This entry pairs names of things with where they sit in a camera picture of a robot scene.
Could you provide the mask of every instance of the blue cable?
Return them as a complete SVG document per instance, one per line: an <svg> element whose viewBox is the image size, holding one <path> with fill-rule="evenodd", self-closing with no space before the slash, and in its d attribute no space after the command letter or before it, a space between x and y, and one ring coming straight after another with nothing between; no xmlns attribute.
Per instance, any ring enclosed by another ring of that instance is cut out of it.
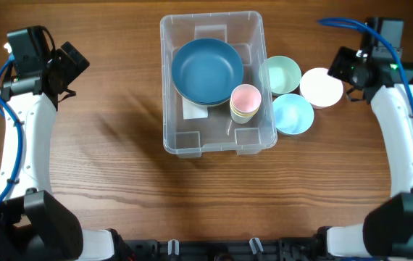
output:
<svg viewBox="0 0 413 261"><path fill-rule="evenodd" d="M387 40L384 39L384 37L382 37L372 28L366 26L364 23L358 22L353 19L347 19L347 18L341 18L341 17L325 18L325 19L319 20L318 23L321 25L332 26L332 27L337 27L337 28L350 28L350 29L358 30L361 33L368 32L372 36L374 36L378 41L380 41L387 48L387 50L391 53L393 59L395 60L395 63L399 67L401 81L403 81L404 89L406 90L406 95L408 97L409 105L411 106L411 111L412 111L412 116L413 116L413 96L412 96L411 89L409 88L406 73L404 71L403 65L395 49L393 49L391 44L388 43Z"/></svg>
<svg viewBox="0 0 413 261"><path fill-rule="evenodd" d="M5 68L10 64L10 62L12 62L12 60L13 60L13 56L10 56L7 63L2 67L0 71L0 76L2 72L5 70ZM15 127L17 127L17 134L18 134L17 157L15 158L15 164L13 166L12 175L10 176L10 180L15 181L17 180L18 172L20 170L20 163L21 163L22 152L23 152L22 126L21 126L21 122L18 116L13 112L12 108L1 97L0 97L0 106L2 106L7 111L10 117L13 119L13 122L15 123ZM13 187L13 183L7 182L7 185L5 186L4 190L0 194L0 204L5 199L7 194L10 192L12 187Z"/></svg>

